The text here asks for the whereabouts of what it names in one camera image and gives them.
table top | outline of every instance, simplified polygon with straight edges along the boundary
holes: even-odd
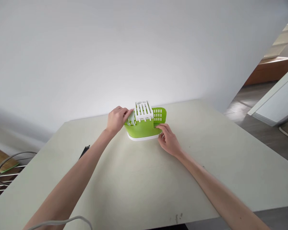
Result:
[[[201,100],[169,104],[181,146],[252,211],[288,206],[288,161]],[[0,229],[21,229],[94,143],[107,116],[66,122],[0,196]],[[187,169],[157,140],[123,128],[102,154],[71,217],[94,229],[150,229],[218,217]],[[65,229],[88,229],[73,221]]]

wooden floor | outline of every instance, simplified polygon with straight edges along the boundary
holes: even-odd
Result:
[[[271,127],[247,112],[275,85],[275,82],[243,87],[224,113],[245,131],[269,146],[279,155],[288,160],[288,137],[277,127]],[[288,230],[288,207],[256,212],[273,230]],[[222,218],[197,221],[186,224],[189,230],[223,230],[230,229]]]

finger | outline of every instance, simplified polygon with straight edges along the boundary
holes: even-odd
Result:
[[[163,131],[165,137],[169,136],[169,132],[167,131],[166,127],[161,126],[161,125],[157,125],[156,128],[161,129]]]
[[[164,143],[164,141],[162,140],[161,134],[160,134],[159,137],[158,137],[158,142],[159,142],[159,144],[161,145],[162,148],[165,146],[165,143]]]
[[[112,111],[114,111],[114,110],[117,110],[117,109],[121,109],[121,107],[120,106],[117,106],[115,109],[113,109]]]
[[[159,125],[166,127],[167,131],[168,131],[170,134],[173,134],[173,132],[172,132],[172,130],[171,130],[171,128],[170,128],[170,126],[169,126],[168,124],[161,123],[161,124],[159,124]]]
[[[119,112],[119,114],[121,114],[123,116],[126,112],[128,112],[128,109],[127,108],[122,108],[118,112]]]
[[[129,118],[129,116],[131,115],[132,112],[133,112],[133,109],[130,109],[130,110],[126,113],[126,115],[125,115],[124,118],[123,118],[123,122],[124,122],[124,123],[128,120],[128,118]]]

white cable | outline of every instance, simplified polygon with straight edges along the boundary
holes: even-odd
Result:
[[[71,222],[71,221],[73,221],[73,220],[75,220],[75,219],[81,219],[81,220],[83,220],[84,222],[86,222],[86,223],[90,226],[91,230],[93,230],[92,224],[91,224],[87,219],[85,219],[83,216],[75,216],[75,217],[70,218],[70,219],[68,219],[68,220],[49,220],[49,221],[45,221],[45,222],[42,222],[42,223],[40,223],[40,224],[37,224],[37,225],[29,228],[28,230],[34,230],[34,229],[37,229],[37,228],[39,228],[39,227],[41,227],[41,226],[45,226],[45,225],[62,225],[62,224],[67,224],[68,222]]]

metal dish rack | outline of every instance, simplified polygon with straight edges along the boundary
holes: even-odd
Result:
[[[6,158],[4,161],[2,161],[1,164],[0,164],[0,169],[8,160],[10,160],[11,158],[13,158],[13,157],[15,157],[17,155],[23,154],[23,153],[32,153],[33,156],[32,157],[26,157],[26,158],[23,158],[23,159],[17,159],[17,161],[32,159],[37,154],[36,152],[30,152],[30,151],[16,153],[16,154]],[[3,172],[3,173],[0,172],[0,195],[13,182],[13,180],[22,172],[22,170],[26,166],[27,165],[17,165],[15,167]],[[11,171],[12,169],[15,169],[15,168],[18,168],[19,171],[18,172],[13,172],[13,173],[9,172],[9,171]],[[11,178],[9,180],[4,181],[4,178],[7,177],[7,176],[9,176]]]

